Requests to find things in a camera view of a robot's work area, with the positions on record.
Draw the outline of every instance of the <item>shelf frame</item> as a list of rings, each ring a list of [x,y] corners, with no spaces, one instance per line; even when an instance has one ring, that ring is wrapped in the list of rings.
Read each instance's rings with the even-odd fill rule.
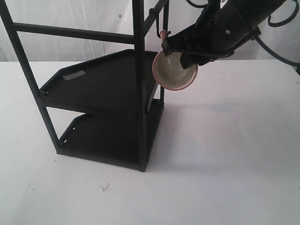
[[[168,30],[169,17],[169,0],[159,0],[154,7],[159,12],[164,8],[163,29]],[[133,26],[134,34],[115,34],[109,32],[101,32],[94,30],[81,30],[63,27],[43,26],[36,24],[16,23],[13,22],[9,13],[5,0],[0,0],[0,16],[2,18],[4,27],[7,31],[8,37],[17,55],[27,83],[30,87],[32,95],[36,101],[37,107],[41,113],[43,121],[46,125],[47,131],[54,144],[57,153],[61,154],[61,143],[55,132],[53,123],[46,108],[43,96],[38,88],[36,79],[29,65],[26,53],[18,36],[18,31],[47,34],[71,38],[83,38],[99,41],[108,41],[124,44],[133,44],[135,47],[135,74],[136,74],[136,98],[137,98],[137,135],[139,145],[139,159],[140,171],[144,172],[146,169],[149,155],[147,155],[146,144],[146,114],[150,110],[151,102],[145,99],[145,36],[150,30],[155,21],[155,16],[149,14],[144,20],[144,0],[132,0],[133,11]],[[164,105],[164,88],[160,90],[160,103]]]

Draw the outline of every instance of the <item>white tabletop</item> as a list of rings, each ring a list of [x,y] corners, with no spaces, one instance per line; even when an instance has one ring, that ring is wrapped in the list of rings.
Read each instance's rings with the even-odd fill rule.
[[[41,85],[71,64],[31,65]],[[167,91],[146,173],[57,155],[17,62],[0,102],[1,225],[300,222],[300,77],[276,60],[216,61]],[[79,114],[49,111],[59,135]]]

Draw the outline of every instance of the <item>white wall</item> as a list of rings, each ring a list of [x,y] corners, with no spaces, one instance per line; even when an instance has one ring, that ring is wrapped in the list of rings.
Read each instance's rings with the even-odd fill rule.
[[[146,17],[157,0],[144,2]],[[206,1],[194,2],[203,4]],[[6,0],[6,3],[14,22],[133,34],[131,0]],[[294,3],[288,0],[272,15],[272,21],[286,19],[293,9]],[[189,6],[185,0],[170,0],[169,30],[175,34],[193,24],[200,11]],[[266,22],[260,27],[262,39],[268,46],[290,60],[300,61],[300,15],[281,28],[271,28]],[[82,61],[133,48],[132,45],[23,32],[19,32],[19,36],[30,61]],[[159,49],[160,41],[153,25],[146,37],[146,50]],[[271,58],[255,41],[247,43],[231,57]],[[0,61],[15,60],[17,58],[13,48],[3,24],[0,23]]]

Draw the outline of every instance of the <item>shelf leg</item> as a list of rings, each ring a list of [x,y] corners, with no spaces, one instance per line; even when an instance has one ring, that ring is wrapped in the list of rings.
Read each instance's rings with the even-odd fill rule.
[[[169,24],[169,5],[170,0],[168,0],[164,6],[164,20],[163,20],[163,29],[168,31]],[[165,89],[160,87],[160,101],[163,104],[165,102]]]
[[[132,1],[133,33],[135,43],[135,81],[137,97],[137,135],[140,155],[140,171],[147,165],[146,104],[145,104],[145,39],[143,35],[144,0]]]
[[[54,130],[54,126],[51,122],[51,118],[49,116],[49,113],[46,109],[44,100],[41,96],[41,93],[38,89],[37,82],[34,78],[33,72],[30,68],[29,62],[27,60],[26,54],[24,52],[22,43],[19,39],[19,36],[17,32],[12,29],[12,18],[9,14],[8,8],[6,6],[5,0],[0,0],[0,16],[2,18],[3,24],[5,26],[5,29],[7,31],[8,37],[10,39],[10,42],[15,50],[15,53],[17,55],[17,58],[20,62],[20,65],[22,67],[22,70],[24,72],[24,75],[26,77],[26,80],[28,82],[28,85],[30,87],[30,90],[32,92],[32,95],[34,97],[34,100],[37,103],[37,107],[42,115],[42,118],[46,124],[47,130],[49,132],[49,135],[51,137],[51,140],[55,146],[55,149],[57,152],[59,152],[59,141],[56,135],[56,132]]]

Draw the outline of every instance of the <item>black shelf tray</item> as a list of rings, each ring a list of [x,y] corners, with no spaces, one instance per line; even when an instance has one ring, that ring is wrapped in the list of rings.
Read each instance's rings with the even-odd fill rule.
[[[145,97],[150,105],[158,84],[152,63],[157,52],[145,52]],[[85,74],[65,80],[64,76]],[[59,70],[40,91],[46,106],[83,112],[136,111],[135,52],[128,49]]]
[[[164,104],[154,99],[146,116],[149,159]],[[138,130],[128,112],[102,117],[84,114],[73,120],[60,138],[59,154],[140,170]]]

